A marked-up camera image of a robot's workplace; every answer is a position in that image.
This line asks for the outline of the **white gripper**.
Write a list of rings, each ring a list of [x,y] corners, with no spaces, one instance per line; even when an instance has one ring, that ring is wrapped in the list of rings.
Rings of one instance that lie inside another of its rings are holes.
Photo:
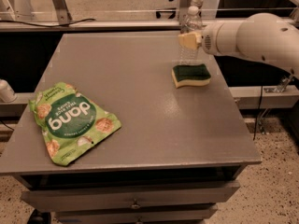
[[[236,35],[240,22],[214,22],[200,31],[178,36],[179,44],[187,49],[198,49],[201,45],[205,53],[216,56],[240,56]]]

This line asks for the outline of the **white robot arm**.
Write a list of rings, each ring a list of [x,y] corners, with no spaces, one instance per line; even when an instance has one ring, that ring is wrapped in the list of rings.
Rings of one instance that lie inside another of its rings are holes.
[[[299,78],[299,30],[274,14],[214,22],[203,30],[179,35],[178,42],[188,49],[202,47],[211,55],[266,63]]]

